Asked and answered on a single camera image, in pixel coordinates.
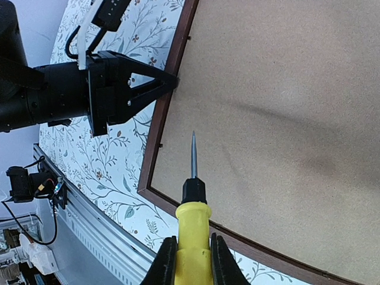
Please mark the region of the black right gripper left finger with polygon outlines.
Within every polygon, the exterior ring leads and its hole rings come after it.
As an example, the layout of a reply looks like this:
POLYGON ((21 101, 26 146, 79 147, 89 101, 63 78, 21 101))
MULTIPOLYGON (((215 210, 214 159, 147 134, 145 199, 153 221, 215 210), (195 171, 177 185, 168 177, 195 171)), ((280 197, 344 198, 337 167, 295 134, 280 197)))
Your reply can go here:
POLYGON ((166 237, 147 271, 142 285, 174 285, 177 250, 176 236, 166 237))

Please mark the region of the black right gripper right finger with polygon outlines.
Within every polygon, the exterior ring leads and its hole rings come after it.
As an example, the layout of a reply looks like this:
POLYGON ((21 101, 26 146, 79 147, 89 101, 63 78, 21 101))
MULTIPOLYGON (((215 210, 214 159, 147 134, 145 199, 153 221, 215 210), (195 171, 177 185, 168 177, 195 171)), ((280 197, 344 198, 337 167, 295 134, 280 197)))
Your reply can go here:
POLYGON ((249 285, 221 235, 211 235, 211 268, 215 285, 249 285))

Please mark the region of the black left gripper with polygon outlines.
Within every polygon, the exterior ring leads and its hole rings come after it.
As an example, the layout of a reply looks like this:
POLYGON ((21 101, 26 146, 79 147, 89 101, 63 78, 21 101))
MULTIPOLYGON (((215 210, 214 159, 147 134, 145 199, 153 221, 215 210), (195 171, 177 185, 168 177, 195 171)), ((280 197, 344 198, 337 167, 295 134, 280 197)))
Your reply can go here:
POLYGON ((109 126, 125 124, 178 86, 176 75, 110 50, 86 57, 86 67, 88 119, 94 137, 106 135, 109 126), (130 90, 127 82, 132 74, 158 81, 149 81, 130 90))

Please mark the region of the yellow handled screwdriver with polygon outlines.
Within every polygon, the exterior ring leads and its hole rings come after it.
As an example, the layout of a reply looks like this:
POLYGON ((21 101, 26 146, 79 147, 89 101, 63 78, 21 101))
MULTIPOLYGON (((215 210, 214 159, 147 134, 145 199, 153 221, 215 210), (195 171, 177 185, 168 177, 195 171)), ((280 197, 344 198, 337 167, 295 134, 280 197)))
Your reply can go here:
POLYGON ((213 283, 209 238, 211 213, 205 183, 198 177, 197 142, 192 134, 191 177, 183 185, 182 202, 175 212, 179 225, 175 284, 213 283))

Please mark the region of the red-brown wooden picture frame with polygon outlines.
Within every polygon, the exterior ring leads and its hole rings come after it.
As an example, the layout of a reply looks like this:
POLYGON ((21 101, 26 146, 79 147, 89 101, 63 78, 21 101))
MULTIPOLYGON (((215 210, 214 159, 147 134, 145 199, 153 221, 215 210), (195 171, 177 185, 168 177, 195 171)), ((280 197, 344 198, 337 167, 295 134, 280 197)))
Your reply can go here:
POLYGON ((151 186, 175 202, 191 136, 213 222, 379 283, 379 2, 200 1, 151 186))

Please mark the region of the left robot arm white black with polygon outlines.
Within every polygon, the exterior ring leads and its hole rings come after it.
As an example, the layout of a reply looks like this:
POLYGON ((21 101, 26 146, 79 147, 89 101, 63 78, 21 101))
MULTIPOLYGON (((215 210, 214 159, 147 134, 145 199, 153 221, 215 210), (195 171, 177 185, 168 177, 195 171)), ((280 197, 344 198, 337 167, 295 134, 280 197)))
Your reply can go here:
POLYGON ((97 51, 103 36, 118 30, 128 1, 93 1, 71 34, 77 53, 69 62, 31 68, 15 5, 1 2, 1 131, 37 124, 71 124, 86 116, 94 136, 128 122, 174 90, 177 76, 114 51, 97 51))

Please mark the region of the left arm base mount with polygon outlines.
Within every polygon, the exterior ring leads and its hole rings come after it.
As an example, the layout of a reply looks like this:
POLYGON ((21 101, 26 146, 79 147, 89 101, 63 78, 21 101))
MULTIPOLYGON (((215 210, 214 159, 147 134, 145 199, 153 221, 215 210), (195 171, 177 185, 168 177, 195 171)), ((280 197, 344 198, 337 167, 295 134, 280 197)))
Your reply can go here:
POLYGON ((11 166, 6 175, 11 182, 11 201, 24 203, 49 199, 54 205, 66 209, 68 188, 63 177, 48 166, 45 156, 40 156, 28 166, 11 166))

